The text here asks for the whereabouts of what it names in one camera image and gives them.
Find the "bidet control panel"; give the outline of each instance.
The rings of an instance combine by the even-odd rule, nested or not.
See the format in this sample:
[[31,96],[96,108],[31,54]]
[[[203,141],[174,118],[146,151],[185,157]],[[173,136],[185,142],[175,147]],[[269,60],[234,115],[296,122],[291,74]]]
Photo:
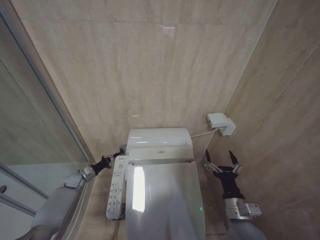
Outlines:
[[126,155],[120,155],[115,158],[109,199],[105,213],[108,219],[118,219],[121,216],[122,195],[128,160],[129,156]]

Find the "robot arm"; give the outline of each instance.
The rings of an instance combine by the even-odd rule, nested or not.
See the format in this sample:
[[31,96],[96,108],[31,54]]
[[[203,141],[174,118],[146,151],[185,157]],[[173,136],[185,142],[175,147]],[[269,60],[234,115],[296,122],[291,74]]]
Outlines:
[[64,220],[71,213],[85,183],[90,182],[103,169],[110,169],[117,156],[124,154],[124,148],[114,155],[103,155],[97,164],[87,166],[81,174],[67,177],[45,201],[35,214],[31,229],[17,240],[50,240],[63,225]]
[[225,203],[225,214],[228,220],[228,231],[226,233],[228,240],[267,240],[266,236],[248,222],[256,216],[262,214],[258,204],[246,203],[245,196],[241,194],[237,186],[238,177],[242,165],[238,163],[236,156],[229,151],[233,167],[216,166],[211,162],[208,150],[205,152],[205,164],[216,178],[220,179]]

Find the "toilet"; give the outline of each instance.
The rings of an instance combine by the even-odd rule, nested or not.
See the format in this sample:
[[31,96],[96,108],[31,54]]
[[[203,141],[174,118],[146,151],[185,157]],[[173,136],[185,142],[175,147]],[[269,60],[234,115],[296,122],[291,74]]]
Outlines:
[[125,155],[127,239],[204,240],[204,206],[188,130],[132,129]]

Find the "toilet tank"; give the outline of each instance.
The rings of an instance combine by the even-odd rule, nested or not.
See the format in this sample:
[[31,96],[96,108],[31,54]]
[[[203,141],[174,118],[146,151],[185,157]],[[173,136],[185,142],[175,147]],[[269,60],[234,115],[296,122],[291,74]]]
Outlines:
[[194,159],[193,145],[186,128],[140,128],[129,132],[126,145],[129,163],[161,164]]

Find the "white outlet box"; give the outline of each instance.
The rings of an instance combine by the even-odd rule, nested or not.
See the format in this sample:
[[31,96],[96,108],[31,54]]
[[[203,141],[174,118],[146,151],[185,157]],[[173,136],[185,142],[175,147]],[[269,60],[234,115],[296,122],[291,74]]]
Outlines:
[[207,116],[212,128],[220,128],[223,136],[230,136],[236,129],[236,125],[223,113],[210,113]]

